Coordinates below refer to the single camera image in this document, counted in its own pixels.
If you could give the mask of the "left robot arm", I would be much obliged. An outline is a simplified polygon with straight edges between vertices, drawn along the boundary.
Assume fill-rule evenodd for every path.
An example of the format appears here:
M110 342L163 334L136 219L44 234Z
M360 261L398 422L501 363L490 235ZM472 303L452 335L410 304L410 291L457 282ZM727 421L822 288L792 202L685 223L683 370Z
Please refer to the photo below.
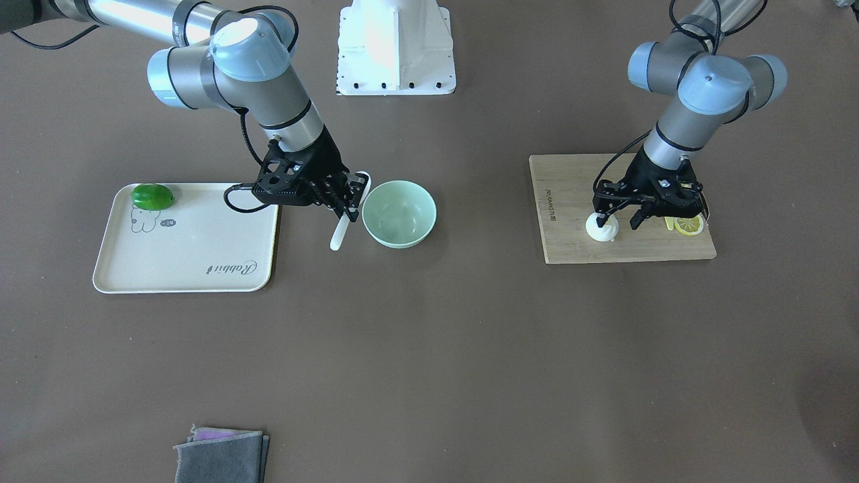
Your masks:
M629 81L645 91L672 95L654 127L633 141L638 147L625 175L593 181L593 213L586 222L592 238L614 236L614 214L638 206L637 229L651 217L708 216L703 186L691 166L717 129L775 101L785 91L787 70L777 58L743 59L720 55L724 39L747 28L765 9L764 1L703 1L675 18L663 42L646 42L632 53Z

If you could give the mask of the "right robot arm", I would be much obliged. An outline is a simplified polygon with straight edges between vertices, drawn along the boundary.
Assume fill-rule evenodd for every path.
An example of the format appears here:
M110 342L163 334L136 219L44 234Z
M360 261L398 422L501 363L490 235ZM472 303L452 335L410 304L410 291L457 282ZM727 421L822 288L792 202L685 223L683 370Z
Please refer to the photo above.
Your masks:
M151 91L164 104L223 108L254 117L268 138L257 180L237 184L261 207L318 205L341 223L355 222L369 185L344 166L328 128L292 64L295 16L279 6L246 10L209 1L3 1L2 32L49 19L92 28L123 28L169 43L147 66Z

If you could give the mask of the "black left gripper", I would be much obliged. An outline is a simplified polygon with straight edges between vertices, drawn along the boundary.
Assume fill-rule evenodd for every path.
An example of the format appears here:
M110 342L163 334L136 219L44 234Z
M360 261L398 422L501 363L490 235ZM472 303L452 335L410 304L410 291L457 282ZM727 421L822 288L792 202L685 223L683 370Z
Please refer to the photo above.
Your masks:
M651 217L691 218L705 212L703 185L697 181L686 156L679 158L678 168L666 169L641 149L619 181L602 178L620 156L618 153L611 157L593 181L593 211L598 227L604 227L614 213L630 205L641 206L629 221L632 230Z

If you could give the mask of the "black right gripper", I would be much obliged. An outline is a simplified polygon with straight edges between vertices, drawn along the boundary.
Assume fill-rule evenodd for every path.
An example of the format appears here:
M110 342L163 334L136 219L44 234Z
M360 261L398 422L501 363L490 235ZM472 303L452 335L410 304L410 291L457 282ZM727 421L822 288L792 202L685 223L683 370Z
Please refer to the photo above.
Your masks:
M324 128L309 147L298 151L284 151L278 141L269 141L252 193L263 204L333 207L338 218L353 223L369 189L369 173L349 173Z

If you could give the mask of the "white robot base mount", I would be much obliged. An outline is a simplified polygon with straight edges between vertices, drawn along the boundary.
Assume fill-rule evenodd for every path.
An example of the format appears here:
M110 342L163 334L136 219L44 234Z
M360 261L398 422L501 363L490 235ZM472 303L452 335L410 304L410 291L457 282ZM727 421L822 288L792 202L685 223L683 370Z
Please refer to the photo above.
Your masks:
M455 89L450 13L438 2L353 1L340 10L338 95L449 95Z

